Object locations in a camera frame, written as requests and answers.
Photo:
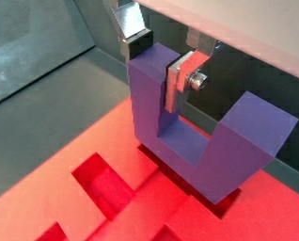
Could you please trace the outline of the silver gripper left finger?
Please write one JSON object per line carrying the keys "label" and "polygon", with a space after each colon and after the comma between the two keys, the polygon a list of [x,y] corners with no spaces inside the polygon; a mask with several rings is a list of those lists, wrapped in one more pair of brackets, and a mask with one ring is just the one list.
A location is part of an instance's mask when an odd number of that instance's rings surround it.
{"label": "silver gripper left finger", "polygon": [[154,31],[146,27],[139,3],[134,0],[103,0],[118,32],[121,53],[127,60],[154,45]]}

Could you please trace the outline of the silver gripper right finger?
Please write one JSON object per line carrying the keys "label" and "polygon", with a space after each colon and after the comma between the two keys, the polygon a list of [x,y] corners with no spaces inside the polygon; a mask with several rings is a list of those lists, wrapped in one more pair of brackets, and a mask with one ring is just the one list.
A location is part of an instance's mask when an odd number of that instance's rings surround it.
{"label": "silver gripper right finger", "polygon": [[201,91],[207,84],[207,75],[201,71],[221,42],[194,28],[189,28],[186,43],[194,48],[167,69],[165,108],[175,113],[187,99],[189,90]]}

